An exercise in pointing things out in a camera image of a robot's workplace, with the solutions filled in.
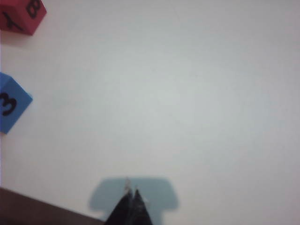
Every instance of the red block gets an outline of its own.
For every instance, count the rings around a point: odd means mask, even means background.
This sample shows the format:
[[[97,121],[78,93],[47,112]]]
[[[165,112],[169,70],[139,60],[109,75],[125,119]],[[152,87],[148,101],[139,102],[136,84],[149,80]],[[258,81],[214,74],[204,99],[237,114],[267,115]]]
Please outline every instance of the red block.
[[[41,0],[0,0],[0,29],[33,35],[46,15]]]

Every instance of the white table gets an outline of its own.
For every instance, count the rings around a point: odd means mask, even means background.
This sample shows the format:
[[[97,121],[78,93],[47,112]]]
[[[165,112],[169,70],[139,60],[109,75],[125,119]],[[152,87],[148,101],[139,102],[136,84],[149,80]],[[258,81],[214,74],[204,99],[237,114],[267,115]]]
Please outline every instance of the white table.
[[[1,70],[34,101],[1,185],[106,219],[125,177],[155,225],[298,225],[298,0],[44,0]]]

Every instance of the block face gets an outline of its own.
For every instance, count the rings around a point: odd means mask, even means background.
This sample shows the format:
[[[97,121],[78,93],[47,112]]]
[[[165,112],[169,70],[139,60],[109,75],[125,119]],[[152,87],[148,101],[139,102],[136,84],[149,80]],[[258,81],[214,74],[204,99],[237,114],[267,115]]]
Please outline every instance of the block face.
[[[21,0],[17,11],[31,35],[34,34],[47,13],[41,0]]]
[[[46,14],[41,0],[1,0],[0,29],[32,35]]]
[[[29,34],[24,22],[18,15],[16,7],[0,5],[0,29]]]
[[[7,134],[32,102],[32,98],[6,74],[0,73],[0,83],[0,131]]]
[[[20,0],[0,0],[0,5],[3,6],[16,6]]]

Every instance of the number 3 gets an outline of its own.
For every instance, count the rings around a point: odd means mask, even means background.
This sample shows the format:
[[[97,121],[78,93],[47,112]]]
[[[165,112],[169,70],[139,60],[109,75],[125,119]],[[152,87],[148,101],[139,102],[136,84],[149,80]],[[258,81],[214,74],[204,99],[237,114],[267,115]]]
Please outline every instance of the number 3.
[[[2,104],[3,107],[7,106],[8,104],[11,105],[9,110],[3,111],[2,113],[3,116],[8,116],[15,110],[15,107],[17,106],[17,101],[14,98],[9,98],[8,94],[4,92],[0,94],[0,99],[4,100]]]

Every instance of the foam block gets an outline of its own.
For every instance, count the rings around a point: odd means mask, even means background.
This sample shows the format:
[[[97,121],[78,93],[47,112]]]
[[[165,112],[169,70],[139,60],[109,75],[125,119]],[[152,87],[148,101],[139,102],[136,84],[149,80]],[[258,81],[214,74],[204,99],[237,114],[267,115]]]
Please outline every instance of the foam block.
[[[9,75],[0,73],[0,131],[7,134],[32,102],[32,97]]]
[[[0,0],[0,29],[33,35],[46,15],[41,0]]]

